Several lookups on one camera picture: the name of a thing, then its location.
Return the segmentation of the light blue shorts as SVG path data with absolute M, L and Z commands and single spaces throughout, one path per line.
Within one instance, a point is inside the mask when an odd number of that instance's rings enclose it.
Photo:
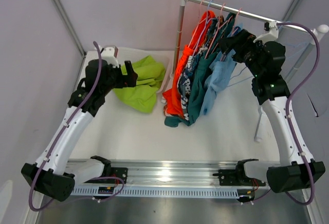
M 234 54 L 234 49 L 225 54 L 220 51 L 210 64 L 211 74 L 204 83 L 206 93 L 200 109 L 200 116 L 205 116 L 212 110 L 217 95 L 227 88 L 236 66 L 236 62 L 232 58 Z

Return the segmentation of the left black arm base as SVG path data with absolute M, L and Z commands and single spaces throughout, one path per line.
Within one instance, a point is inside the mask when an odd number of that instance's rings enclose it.
M 118 177 L 126 183 L 127 175 L 128 175 L 128 168 L 127 167 L 113 167 L 110 160 L 105 159 L 100 156 L 92 156 L 91 159 L 95 159 L 97 161 L 100 161 L 104 165 L 104 169 L 102 171 L 102 174 L 100 177 Z M 92 179 L 89 180 L 90 183 L 117 183 L 120 184 L 120 180 L 116 179 Z

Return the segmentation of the blue wire hanger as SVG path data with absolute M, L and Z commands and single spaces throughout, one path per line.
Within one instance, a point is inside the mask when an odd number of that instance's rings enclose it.
M 287 42 L 281 42 L 281 44 L 286 47 L 286 60 L 283 64 L 283 74 L 286 75 L 288 73 L 288 69 L 292 67 L 292 65 L 297 61 L 298 57 L 301 56 L 302 52 L 309 45 L 309 40 L 306 40 L 305 42 L 299 42 L 297 44 L 290 44 Z M 252 74 L 247 69 L 247 66 L 244 65 L 239 73 L 230 77 L 227 88 L 240 84 L 244 81 L 249 81 L 252 78 Z

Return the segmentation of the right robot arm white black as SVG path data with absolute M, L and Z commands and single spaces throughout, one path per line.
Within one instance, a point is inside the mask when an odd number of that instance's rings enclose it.
M 292 94 L 280 72 L 285 61 L 285 46 L 276 41 L 257 41 L 243 29 L 219 43 L 221 52 L 234 51 L 232 59 L 244 63 L 253 75 L 252 92 L 269 119 L 277 142 L 280 161 L 258 159 L 239 161 L 235 180 L 242 185 L 253 178 L 268 183 L 275 193 L 315 189 L 325 173 L 322 161 L 316 161 L 307 148 L 292 108 Z

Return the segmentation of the lime green shorts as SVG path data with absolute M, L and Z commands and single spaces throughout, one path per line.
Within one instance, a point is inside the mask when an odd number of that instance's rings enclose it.
M 150 55 L 132 63 L 132 67 L 138 74 L 136 86 L 115 88 L 113 92 L 124 104 L 149 114 L 156 104 L 157 91 L 160 90 L 164 80 L 166 68 L 163 63 L 154 60 Z

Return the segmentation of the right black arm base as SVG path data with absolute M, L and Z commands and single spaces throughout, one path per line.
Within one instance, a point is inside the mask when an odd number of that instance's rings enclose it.
M 246 176 L 244 164 L 250 161 L 258 161 L 258 159 L 240 160 L 234 169 L 219 169 L 212 176 L 218 178 L 221 186 L 265 186 L 265 182 Z

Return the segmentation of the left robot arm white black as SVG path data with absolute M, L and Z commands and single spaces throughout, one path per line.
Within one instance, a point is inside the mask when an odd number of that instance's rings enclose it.
M 130 61 L 118 67 L 106 60 L 88 62 L 85 77 L 71 94 L 64 119 L 52 141 L 35 163 L 25 163 L 21 169 L 32 191 L 62 202 L 77 185 L 110 180 L 111 161 L 100 156 L 92 156 L 71 173 L 65 169 L 82 133 L 105 103 L 105 96 L 114 88 L 134 87 L 137 78 Z

